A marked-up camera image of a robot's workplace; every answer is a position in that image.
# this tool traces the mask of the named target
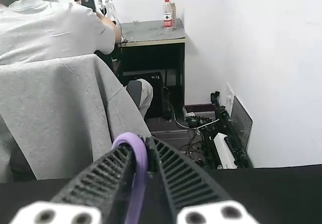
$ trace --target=wall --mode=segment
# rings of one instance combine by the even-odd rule
[[[172,1],[176,2],[177,15],[184,21],[188,37],[185,103],[209,103],[210,93],[218,90],[217,86],[223,81],[224,0]],[[164,0],[114,0],[121,23],[161,20],[163,3]]]
[[[256,167],[322,164],[321,8],[322,0],[227,0],[225,79],[254,120]]]

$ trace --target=desk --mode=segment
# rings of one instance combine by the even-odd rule
[[[166,30],[163,21],[133,22],[122,24],[122,33],[127,43],[120,47],[177,44],[186,42],[186,32],[182,21],[177,19],[177,28]]]
[[[186,33],[183,23],[177,19],[177,28],[166,30],[163,21],[133,22],[121,24],[126,43],[120,43],[121,72],[168,70],[176,72],[176,85],[169,87],[175,109],[184,106],[184,61]]]
[[[212,170],[209,174],[241,202],[260,224],[320,223],[322,165]],[[36,200],[50,200],[68,180],[0,184],[0,223],[9,223],[18,209]],[[167,203],[158,195],[159,179],[149,179],[139,224],[169,223]]]

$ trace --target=plastic bottle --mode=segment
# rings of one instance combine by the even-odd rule
[[[175,29],[175,28],[177,28],[177,22],[176,22],[177,9],[176,9],[176,4],[171,3],[171,8],[172,8],[172,28]]]
[[[165,5],[164,5],[164,28],[166,29],[172,29],[172,7],[170,0],[165,0]]]

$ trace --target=white wall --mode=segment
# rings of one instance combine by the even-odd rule
[[[227,2],[225,78],[254,120],[255,166],[322,164],[322,0]]]

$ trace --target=purple rubber ring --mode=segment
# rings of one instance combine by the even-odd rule
[[[119,147],[123,143],[127,143],[132,147],[136,158],[136,172],[125,224],[137,224],[141,213],[146,186],[148,165],[147,153],[144,142],[134,133],[127,132],[118,136],[114,140],[112,148]]]

